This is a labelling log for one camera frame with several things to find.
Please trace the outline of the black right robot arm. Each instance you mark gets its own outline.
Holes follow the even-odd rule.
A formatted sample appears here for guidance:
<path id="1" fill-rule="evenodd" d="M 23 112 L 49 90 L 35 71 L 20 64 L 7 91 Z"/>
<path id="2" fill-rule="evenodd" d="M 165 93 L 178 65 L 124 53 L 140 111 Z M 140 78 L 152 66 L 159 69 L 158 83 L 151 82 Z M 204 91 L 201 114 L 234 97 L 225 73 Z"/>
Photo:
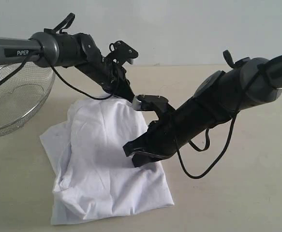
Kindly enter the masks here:
<path id="1" fill-rule="evenodd" d="M 232 61 L 228 51 L 223 55 L 231 70 L 213 73 L 177 109 L 162 96 L 134 97 L 133 109 L 154 111 L 158 116 L 144 134 L 123 146 L 135 167 L 168 159 L 204 130 L 228 122 L 238 111 L 273 102 L 281 95 L 282 55 L 237 62 Z"/>

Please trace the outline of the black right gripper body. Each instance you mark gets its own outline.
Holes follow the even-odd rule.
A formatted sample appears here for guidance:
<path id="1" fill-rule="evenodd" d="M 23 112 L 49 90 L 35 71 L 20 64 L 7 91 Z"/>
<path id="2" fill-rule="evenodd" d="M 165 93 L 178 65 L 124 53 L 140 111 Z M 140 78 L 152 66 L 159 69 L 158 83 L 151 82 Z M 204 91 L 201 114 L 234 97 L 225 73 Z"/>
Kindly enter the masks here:
<path id="1" fill-rule="evenodd" d="M 150 153 L 172 157 L 196 136 L 196 109 L 179 108 L 149 126 Z"/>

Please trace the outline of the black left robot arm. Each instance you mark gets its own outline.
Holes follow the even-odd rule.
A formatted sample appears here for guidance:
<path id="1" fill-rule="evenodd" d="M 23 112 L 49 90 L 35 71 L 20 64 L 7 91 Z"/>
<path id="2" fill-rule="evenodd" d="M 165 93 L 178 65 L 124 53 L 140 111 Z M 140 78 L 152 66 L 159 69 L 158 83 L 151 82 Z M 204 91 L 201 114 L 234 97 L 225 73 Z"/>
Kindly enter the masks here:
<path id="1" fill-rule="evenodd" d="M 103 56 L 89 34 L 46 29 L 29 39 L 0 38 L 0 66 L 33 62 L 41 68 L 75 67 L 106 93 L 132 102 L 134 93 L 123 64 L 132 64 L 138 52 L 124 41 L 111 43 L 109 49 Z"/>

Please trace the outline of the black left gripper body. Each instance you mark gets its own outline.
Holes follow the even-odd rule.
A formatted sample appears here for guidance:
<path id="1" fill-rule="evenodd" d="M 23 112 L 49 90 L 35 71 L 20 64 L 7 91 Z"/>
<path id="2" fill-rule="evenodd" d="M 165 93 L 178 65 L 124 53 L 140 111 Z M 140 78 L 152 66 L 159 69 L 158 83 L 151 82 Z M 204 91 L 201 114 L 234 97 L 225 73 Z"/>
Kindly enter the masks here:
<path id="1" fill-rule="evenodd" d="M 92 67 L 92 80 L 97 83 L 104 92 L 116 96 L 119 81 L 127 79 L 124 68 L 119 67 L 113 61 L 95 62 L 92 64 Z"/>

